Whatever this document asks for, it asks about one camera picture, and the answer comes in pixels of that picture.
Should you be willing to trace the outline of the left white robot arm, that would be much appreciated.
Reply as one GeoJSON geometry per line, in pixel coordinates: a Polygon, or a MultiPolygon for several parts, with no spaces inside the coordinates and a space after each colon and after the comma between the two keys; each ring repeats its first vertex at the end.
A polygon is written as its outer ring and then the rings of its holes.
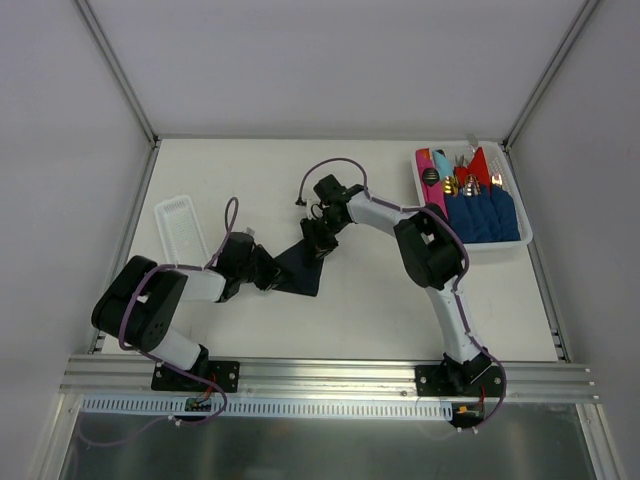
{"type": "Polygon", "coordinates": [[[244,284],[268,291],[290,278],[291,272],[250,234],[232,232],[203,267],[132,257],[96,303],[91,323],[117,339],[121,349],[172,365],[174,378],[185,389],[197,390],[208,381],[208,354],[172,326],[178,306],[224,303],[244,284]]]}

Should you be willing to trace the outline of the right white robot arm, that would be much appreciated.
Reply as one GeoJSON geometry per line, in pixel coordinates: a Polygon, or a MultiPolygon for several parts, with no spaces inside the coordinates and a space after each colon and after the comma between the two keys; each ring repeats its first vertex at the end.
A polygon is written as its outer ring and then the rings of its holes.
{"type": "Polygon", "coordinates": [[[443,360],[425,385],[438,392],[466,396],[496,394],[506,385],[499,361],[471,329],[462,292],[470,262],[461,240],[437,206],[401,207],[373,196],[366,186],[345,187],[333,175],[321,179],[316,203],[300,220],[307,263],[320,261],[338,247],[337,236],[351,224],[365,225],[396,241],[409,278],[428,295],[442,333],[443,360]]]}

